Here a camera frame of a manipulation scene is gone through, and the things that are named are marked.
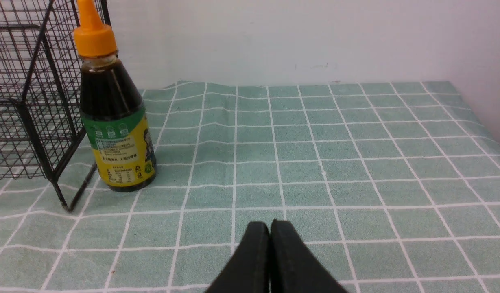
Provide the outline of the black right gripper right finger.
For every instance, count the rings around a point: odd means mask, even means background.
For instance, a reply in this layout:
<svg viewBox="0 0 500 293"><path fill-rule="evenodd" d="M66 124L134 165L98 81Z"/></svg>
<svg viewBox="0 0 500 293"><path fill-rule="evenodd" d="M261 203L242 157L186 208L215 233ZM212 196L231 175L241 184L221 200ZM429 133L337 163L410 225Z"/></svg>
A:
<svg viewBox="0 0 500 293"><path fill-rule="evenodd" d="M270 284L272 293L345 293L321 265L290 221L271 224Z"/></svg>

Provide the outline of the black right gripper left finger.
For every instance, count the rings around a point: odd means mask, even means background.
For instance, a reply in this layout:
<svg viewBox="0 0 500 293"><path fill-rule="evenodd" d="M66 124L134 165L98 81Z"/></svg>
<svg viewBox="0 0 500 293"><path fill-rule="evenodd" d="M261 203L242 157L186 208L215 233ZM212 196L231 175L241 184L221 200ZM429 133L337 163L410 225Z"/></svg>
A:
<svg viewBox="0 0 500 293"><path fill-rule="evenodd" d="M269 243L270 234L265 223L248 223L234 254L206 292L267 293L270 289Z"/></svg>

